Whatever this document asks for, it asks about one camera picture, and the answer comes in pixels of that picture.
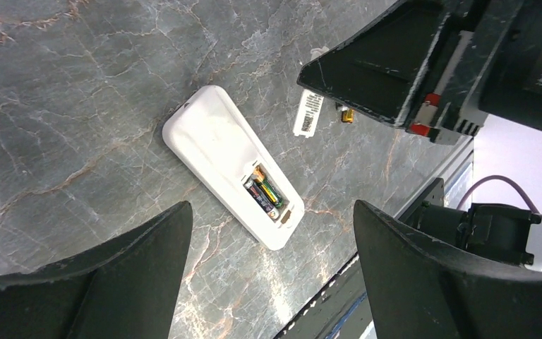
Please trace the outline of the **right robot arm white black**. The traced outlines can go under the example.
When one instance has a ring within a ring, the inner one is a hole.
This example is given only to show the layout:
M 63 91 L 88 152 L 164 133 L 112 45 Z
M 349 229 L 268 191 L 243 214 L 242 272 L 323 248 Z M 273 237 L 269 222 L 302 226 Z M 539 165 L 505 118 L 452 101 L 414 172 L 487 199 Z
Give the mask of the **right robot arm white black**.
M 310 61 L 298 84 L 430 142 L 478 144 L 478 185 L 416 228 L 473 254 L 542 272 L 542 1 L 398 1 Z

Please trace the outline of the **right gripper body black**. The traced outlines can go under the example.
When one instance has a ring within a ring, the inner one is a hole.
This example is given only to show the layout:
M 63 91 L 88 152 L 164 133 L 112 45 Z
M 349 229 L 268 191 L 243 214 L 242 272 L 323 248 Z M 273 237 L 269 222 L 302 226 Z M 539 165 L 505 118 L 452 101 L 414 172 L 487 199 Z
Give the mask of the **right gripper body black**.
M 474 137 L 487 115 L 478 100 L 523 1 L 442 1 L 425 83 L 406 121 L 407 133 L 435 144 Z

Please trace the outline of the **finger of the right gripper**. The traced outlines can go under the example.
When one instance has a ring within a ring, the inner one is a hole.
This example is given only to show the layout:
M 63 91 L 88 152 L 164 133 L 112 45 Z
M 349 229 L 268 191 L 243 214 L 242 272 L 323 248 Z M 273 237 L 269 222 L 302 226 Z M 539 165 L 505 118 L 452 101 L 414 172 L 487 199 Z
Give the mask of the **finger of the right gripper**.
M 429 127 L 441 48 L 462 1 L 396 1 L 300 71 L 303 88 L 394 128 Z

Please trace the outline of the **black copper AAA battery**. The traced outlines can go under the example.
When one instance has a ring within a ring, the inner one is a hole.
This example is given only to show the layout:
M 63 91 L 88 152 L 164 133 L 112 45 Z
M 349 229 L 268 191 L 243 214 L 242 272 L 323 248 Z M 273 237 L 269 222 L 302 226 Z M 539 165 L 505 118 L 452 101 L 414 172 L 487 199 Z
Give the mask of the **black copper AAA battery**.
M 258 188 L 267 196 L 274 207 L 281 208 L 284 205 L 284 199 L 259 166 L 254 168 L 251 178 L 257 184 Z

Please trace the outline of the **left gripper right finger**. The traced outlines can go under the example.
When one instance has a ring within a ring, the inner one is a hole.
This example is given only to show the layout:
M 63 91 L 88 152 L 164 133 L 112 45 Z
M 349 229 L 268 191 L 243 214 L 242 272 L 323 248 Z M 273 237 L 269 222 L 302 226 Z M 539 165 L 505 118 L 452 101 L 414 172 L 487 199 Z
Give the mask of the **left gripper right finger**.
M 378 338 L 542 338 L 542 215 L 358 200 L 354 232 Z

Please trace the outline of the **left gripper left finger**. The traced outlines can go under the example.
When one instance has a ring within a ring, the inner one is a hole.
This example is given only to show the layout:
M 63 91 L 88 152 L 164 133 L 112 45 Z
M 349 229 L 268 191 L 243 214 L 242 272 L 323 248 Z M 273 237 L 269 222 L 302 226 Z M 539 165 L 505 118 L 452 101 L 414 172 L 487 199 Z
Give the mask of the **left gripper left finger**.
M 0 338 L 166 338 L 192 230 L 182 201 L 75 256 L 0 275 Z

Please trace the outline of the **white battery cover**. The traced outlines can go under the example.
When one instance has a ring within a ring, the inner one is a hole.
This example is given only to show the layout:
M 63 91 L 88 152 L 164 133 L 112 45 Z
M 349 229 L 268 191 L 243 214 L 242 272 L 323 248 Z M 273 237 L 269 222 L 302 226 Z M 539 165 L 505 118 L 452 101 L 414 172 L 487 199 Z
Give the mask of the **white battery cover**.
M 293 127 L 295 136 L 310 138 L 315 134 L 323 100 L 323 96 L 303 90 Z

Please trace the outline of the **white remote control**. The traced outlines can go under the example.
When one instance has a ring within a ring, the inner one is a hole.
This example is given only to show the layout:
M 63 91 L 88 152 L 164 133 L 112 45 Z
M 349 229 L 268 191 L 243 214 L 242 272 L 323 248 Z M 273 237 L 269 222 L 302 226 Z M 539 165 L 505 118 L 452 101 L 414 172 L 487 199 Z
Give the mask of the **white remote control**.
M 165 144 L 265 247 L 282 249 L 304 215 L 299 193 L 226 90 L 206 85 L 164 123 Z M 272 220 L 243 184 L 259 166 L 284 199 Z

